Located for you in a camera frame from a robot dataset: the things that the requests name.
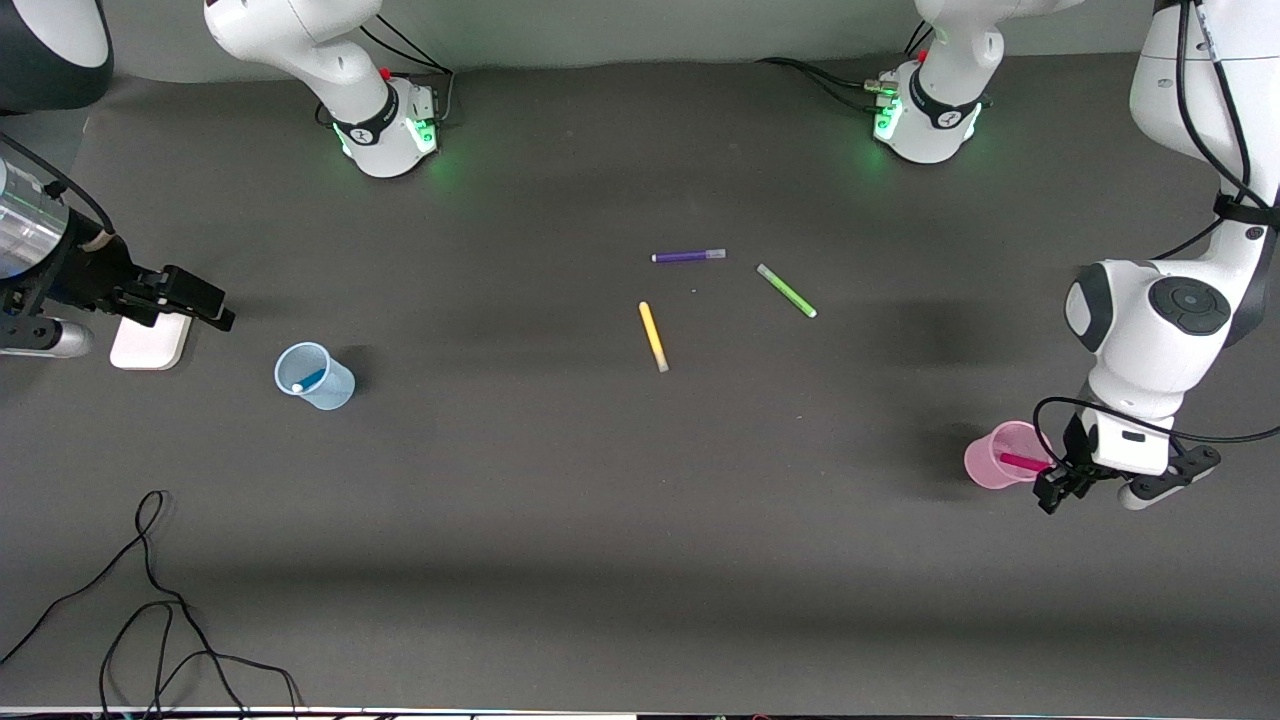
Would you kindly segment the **pink plastic cup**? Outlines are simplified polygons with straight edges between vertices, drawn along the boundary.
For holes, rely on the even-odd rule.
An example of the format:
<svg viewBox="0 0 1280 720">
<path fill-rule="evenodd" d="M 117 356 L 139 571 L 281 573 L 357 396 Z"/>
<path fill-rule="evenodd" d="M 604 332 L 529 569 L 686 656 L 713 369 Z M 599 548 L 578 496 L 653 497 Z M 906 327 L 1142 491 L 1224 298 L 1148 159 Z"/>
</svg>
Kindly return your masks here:
<svg viewBox="0 0 1280 720">
<path fill-rule="evenodd" d="M 1051 462 L 1048 437 L 1030 423 L 1011 420 L 969 443 L 963 462 L 970 480 L 986 489 L 1005 489 L 1033 483 L 1039 473 L 1011 468 L 998 461 L 1001 454 L 1016 454 Z"/>
</svg>

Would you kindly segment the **white rounded box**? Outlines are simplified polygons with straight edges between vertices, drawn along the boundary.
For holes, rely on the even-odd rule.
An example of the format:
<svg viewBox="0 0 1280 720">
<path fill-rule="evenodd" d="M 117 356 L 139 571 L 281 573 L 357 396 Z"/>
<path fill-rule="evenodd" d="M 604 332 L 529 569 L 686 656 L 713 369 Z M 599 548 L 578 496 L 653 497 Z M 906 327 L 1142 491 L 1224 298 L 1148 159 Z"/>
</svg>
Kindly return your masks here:
<svg viewBox="0 0 1280 720">
<path fill-rule="evenodd" d="M 122 318 L 109 354 L 122 370 L 164 372 L 173 369 L 186 348 L 192 319 L 180 314 L 157 315 L 154 325 Z"/>
</svg>

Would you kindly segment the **light blue plastic cup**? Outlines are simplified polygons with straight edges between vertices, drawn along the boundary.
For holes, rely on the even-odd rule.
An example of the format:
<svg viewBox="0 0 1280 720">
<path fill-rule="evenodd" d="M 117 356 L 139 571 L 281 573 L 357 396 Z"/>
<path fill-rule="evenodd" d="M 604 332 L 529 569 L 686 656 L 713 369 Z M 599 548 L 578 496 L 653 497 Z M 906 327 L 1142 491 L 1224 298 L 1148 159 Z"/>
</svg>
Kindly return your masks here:
<svg viewBox="0 0 1280 720">
<path fill-rule="evenodd" d="M 315 342 L 300 342 L 283 351 L 275 361 L 273 379 L 284 395 L 302 398 L 323 411 L 342 407 L 356 391 L 353 373 Z"/>
</svg>

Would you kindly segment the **green marker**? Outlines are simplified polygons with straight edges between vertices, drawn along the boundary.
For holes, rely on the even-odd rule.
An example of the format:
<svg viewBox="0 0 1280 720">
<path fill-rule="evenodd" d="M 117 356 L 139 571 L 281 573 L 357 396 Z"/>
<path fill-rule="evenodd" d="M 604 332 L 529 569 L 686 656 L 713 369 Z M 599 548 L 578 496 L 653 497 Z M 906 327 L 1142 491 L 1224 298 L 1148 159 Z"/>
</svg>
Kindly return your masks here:
<svg viewBox="0 0 1280 720">
<path fill-rule="evenodd" d="M 805 300 L 795 288 L 792 288 L 783 278 L 777 275 L 765 264 L 760 263 L 755 268 L 756 273 L 764 278 L 777 292 L 785 296 L 801 314 L 806 318 L 814 319 L 818 316 L 817 309 Z"/>
</svg>

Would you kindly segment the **yellow marker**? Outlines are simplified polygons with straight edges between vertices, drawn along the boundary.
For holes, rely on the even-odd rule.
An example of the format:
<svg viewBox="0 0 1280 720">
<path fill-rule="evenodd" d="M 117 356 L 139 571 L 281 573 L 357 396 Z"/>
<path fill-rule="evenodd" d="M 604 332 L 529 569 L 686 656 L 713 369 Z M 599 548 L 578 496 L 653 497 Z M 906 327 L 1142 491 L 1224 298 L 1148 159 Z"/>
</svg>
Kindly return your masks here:
<svg viewBox="0 0 1280 720">
<path fill-rule="evenodd" d="M 652 355 L 655 360 L 655 366 L 659 373 L 667 373 L 669 370 L 669 363 L 666 356 L 666 350 L 660 340 L 660 333 L 657 327 L 657 320 L 653 315 L 649 302 L 645 301 L 639 302 L 637 311 L 644 325 L 646 341 L 649 343 Z"/>
</svg>

